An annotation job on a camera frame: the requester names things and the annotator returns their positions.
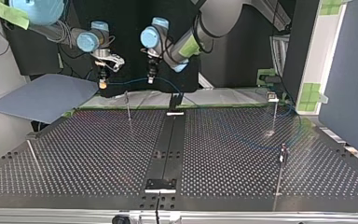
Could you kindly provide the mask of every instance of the perforated metal table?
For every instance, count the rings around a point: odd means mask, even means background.
[[[358,213],[358,159],[284,107],[85,110],[3,156],[0,208]]]

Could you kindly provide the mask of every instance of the blue cable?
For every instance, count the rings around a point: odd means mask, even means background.
[[[179,88],[177,88],[172,82],[170,82],[168,79],[166,78],[163,78],[163,77],[155,77],[155,79],[158,79],[158,80],[162,80],[168,84],[170,84],[180,95],[183,95],[184,98],[186,98],[188,101],[190,101],[192,104],[194,104],[197,108],[200,108],[200,109],[203,109],[200,105],[196,104],[194,101],[190,100],[188,97],[186,97],[180,90]],[[148,80],[147,77],[142,77],[142,78],[138,78],[138,79],[134,79],[134,80],[131,80],[131,81],[127,81],[127,82],[116,82],[116,83],[108,83],[109,85],[128,85],[128,84],[131,84],[131,83],[135,83],[135,82],[140,82],[140,81],[145,81],[145,80]],[[279,115],[278,117],[286,117],[288,116],[292,111],[293,111],[293,107],[291,105],[288,105],[289,106],[289,110],[283,114],[283,115]],[[298,139],[298,137],[300,136],[301,134],[301,129],[302,129],[302,122],[301,122],[301,117],[298,115],[298,118],[299,118],[299,125],[298,125],[298,130],[297,130],[297,134],[295,135],[294,138],[290,139],[288,142],[287,142],[287,146],[290,147],[292,146]],[[223,124],[222,122],[219,122],[221,124],[221,126],[223,127],[226,127],[228,130],[230,130],[231,128],[228,127],[226,124]],[[254,143],[252,141],[246,141],[242,136],[239,136],[237,134],[234,133],[234,135],[239,138],[243,143],[247,144],[247,145],[251,145],[253,147],[256,147],[256,148],[264,148],[264,149],[269,149],[269,150],[281,150],[281,147],[266,147],[266,146],[260,146],[258,145],[257,143]]]

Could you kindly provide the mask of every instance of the metal plate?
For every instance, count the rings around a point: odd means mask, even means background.
[[[286,111],[187,110],[175,209],[358,212],[358,160]],[[289,159],[276,197],[282,144]]]
[[[33,141],[37,160],[25,147],[0,161],[0,206],[140,208],[164,117],[158,110],[134,111],[131,121],[127,111],[75,113]]]

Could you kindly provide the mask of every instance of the black metal bracket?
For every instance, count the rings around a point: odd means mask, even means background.
[[[176,179],[148,179],[146,182],[146,193],[175,193]]]
[[[170,100],[170,108],[167,115],[183,115],[184,112],[180,111],[177,106],[181,105],[183,101],[183,94],[172,94]]]

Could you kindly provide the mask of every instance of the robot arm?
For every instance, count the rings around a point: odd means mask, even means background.
[[[228,34],[237,23],[242,11],[242,5],[256,7],[267,19],[274,21],[278,30],[283,30],[290,19],[281,7],[277,8],[277,20],[273,19],[277,0],[192,0],[200,4],[200,13],[194,24],[182,38],[173,44],[168,37],[169,22],[162,18],[154,18],[152,25],[141,33],[142,44],[149,55],[149,82],[158,71],[156,64],[165,61],[171,69],[180,73],[188,64],[188,59],[207,51],[204,46],[210,46],[214,38]]]
[[[11,0],[11,7],[25,11],[30,19],[29,29],[44,35],[48,40],[76,46],[84,52],[89,52],[95,59],[95,64],[100,70],[109,68],[116,73],[124,65],[125,61],[118,55],[110,52],[109,46],[114,39],[110,39],[109,26],[103,21],[93,21],[91,29],[86,31],[69,27],[66,22],[60,21],[65,10],[63,0]],[[110,72],[101,72],[100,88],[107,87],[106,80]]]

